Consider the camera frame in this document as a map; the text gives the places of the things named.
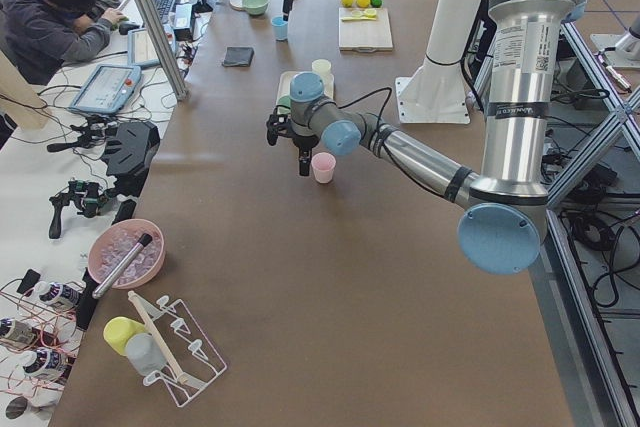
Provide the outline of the wooden cutting board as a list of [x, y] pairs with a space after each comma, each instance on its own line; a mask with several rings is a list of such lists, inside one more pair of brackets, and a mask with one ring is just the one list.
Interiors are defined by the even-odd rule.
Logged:
[[393, 39], [388, 10], [377, 10], [378, 20], [375, 22], [341, 22], [340, 17], [350, 16], [357, 8], [341, 7], [338, 12], [338, 46], [341, 51], [376, 52], [392, 51]]

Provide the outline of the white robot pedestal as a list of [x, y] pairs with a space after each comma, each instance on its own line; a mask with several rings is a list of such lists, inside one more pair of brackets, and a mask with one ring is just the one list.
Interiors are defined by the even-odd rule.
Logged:
[[410, 77], [396, 79], [403, 124], [467, 124], [465, 81], [460, 61], [481, 0], [438, 0], [424, 61]]

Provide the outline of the yellow cup on rack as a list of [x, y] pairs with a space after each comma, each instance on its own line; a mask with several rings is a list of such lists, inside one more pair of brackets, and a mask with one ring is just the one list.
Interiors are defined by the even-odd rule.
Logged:
[[110, 319], [103, 329], [103, 338], [119, 355], [125, 356], [125, 347], [129, 339], [147, 331], [145, 325], [134, 319], [119, 316]]

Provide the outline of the green cup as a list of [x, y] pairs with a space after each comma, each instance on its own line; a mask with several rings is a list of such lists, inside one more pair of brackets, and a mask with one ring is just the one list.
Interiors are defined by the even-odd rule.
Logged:
[[289, 115], [291, 112], [291, 99], [289, 95], [281, 96], [276, 103], [276, 113], [278, 115]]

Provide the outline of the blue cup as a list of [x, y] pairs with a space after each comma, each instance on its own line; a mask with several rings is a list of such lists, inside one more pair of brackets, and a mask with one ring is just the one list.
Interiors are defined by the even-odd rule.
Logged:
[[275, 16], [271, 18], [271, 27], [273, 30], [274, 38], [278, 42], [288, 40], [288, 20], [282, 16]]

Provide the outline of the blue teach pendant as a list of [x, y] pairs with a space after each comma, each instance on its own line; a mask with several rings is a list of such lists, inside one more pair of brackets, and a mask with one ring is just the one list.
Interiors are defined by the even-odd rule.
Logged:
[[141, 75], [141, 68], [135, 65], [98, 65], [68, 109], [76, 113], [114, 114], [126, 105]]
[[[173, 58], [177, 58], [179, 46], [174, 35], [174, 31], [168, 24], [163, 25], [163, 30]], [[160, 65], [160, 60], [149, 32], [145, 28], [133, 29], [128, 32], [127, 64], [131, 66], [138, 66], [141, 69], [157, 67]]]

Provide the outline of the yellow plastic knife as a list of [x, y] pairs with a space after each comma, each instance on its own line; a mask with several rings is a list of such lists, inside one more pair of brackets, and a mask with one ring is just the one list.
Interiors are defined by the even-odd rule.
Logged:
[[367, 16], [344, 16], [340, 17], [341, 22], [375, 22], [377, 21], [377, 17], [367, 17]]

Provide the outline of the cream cup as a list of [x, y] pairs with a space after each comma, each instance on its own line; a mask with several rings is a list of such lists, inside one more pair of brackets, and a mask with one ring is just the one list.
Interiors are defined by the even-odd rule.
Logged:
[[324, 58], [315, 59], [311, 64], [312, 71], [317, 74], [326, 87], [333, 86], [332, 64]]

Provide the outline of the grey folded cloth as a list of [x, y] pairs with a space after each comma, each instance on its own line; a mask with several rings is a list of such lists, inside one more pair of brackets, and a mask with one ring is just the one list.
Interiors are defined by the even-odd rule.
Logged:
[[229, 46], [222, 60], [224, 67], [248, 67], [254, 57], [253, 47]]

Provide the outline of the cream rabbit tray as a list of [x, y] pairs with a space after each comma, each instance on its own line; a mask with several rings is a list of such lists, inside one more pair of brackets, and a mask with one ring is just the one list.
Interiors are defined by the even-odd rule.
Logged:
[[[285, 71], [281, 74], [277, 89], [276, 101], [278, 101], [278, 99], [283, 95], [289, 95], [290, 83], [292, 79], [298, 74], [299, 71]], [[334, 97], [334, 82], [332, 87], [326, 87], [324, 85], [324, 94], [330, 98]]]

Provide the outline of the pink cup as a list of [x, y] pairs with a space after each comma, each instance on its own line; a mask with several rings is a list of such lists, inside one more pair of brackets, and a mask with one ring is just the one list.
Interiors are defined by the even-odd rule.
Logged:
[[331, 153], [319, 152], [311, 159], [313, 177], [320, 184], [332, 181], [335, 167], [336, 158]]

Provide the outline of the wooden stick on rack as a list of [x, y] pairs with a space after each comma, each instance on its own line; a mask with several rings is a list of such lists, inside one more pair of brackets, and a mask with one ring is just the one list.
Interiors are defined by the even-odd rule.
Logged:
[[147, 312], [145, 308], [145, 300], [139, 296], [135, 291], [131, 290], [127, 294], [128, 300], [133, 304], [134, 308], [138, 312], [142, 322], [144, 323], [147, 331], [151, 334], [155, 342], [157, 343], [159, 349], [163, 353], [165, 359], [167, 360], [173, 374], [174, 378], [180, 383], [185, 385], [188, 380], [187, 373], [181, 368], [177, 359], [171, 352], [169, 346], [165, 342], [164, 338], [160, 334], [159, 330], [156, 328], [154, 321], [152, 320], [150, 314]]

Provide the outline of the grey cup on rack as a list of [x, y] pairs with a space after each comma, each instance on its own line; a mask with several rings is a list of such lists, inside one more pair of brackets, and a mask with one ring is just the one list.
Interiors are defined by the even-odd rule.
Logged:
[[141, 376], [162, 370], [167, 364], [160, 347], [149, 333], [132, 336], [125, 345], [125, 356]]

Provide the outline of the seated person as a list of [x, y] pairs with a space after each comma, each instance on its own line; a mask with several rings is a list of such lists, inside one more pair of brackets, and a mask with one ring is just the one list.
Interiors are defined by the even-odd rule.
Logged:
[[1, 0], [5, 38], [22, 77], [46, 85], [65, 63], [96, 58], [127, 17], [121, 0]]

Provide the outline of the aluminium frame post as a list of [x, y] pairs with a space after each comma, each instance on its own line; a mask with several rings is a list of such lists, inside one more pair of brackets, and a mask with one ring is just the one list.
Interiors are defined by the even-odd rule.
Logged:
[[167, 36], [153, 0], [134, 0], [141, 14], [151, 42], [155, 48], [160, 65], [169, 81], [173, 94], [178, 101], [188, 96], [184, 78], [178, 68], [176, 59], [169, 47]]

